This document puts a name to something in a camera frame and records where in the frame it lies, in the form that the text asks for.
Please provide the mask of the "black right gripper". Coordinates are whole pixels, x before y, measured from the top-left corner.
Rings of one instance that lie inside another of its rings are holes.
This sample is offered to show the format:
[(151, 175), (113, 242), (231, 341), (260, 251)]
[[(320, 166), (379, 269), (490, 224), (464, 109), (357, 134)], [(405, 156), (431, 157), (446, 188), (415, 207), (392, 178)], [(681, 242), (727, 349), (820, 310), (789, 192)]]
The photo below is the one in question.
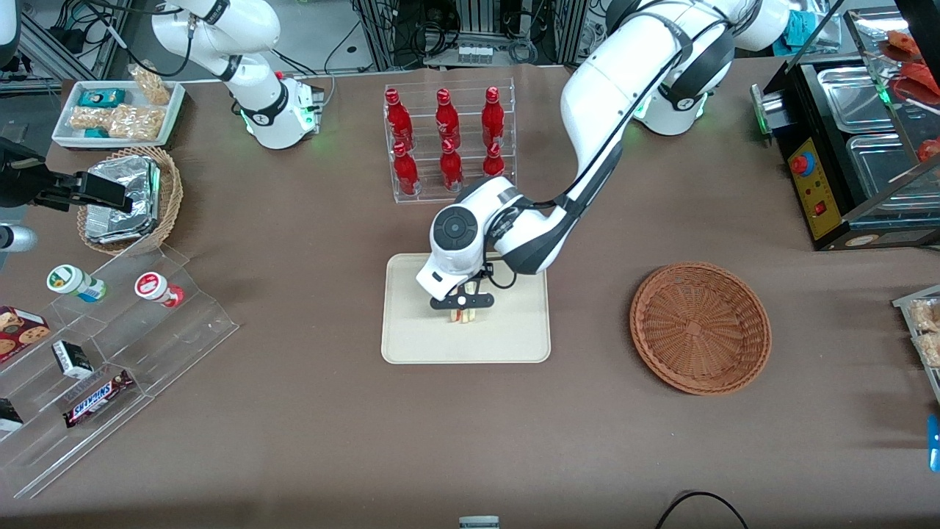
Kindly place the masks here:
[(29, 204), (45, 190), (57, 193), (67, 204), (100, 206), (122, 213), (132, 212), (127, 188), (107, 179), (86, 179), (87, 172), (50, 172), (45, 157), (36, 151), (1, 138), (1, 206)]

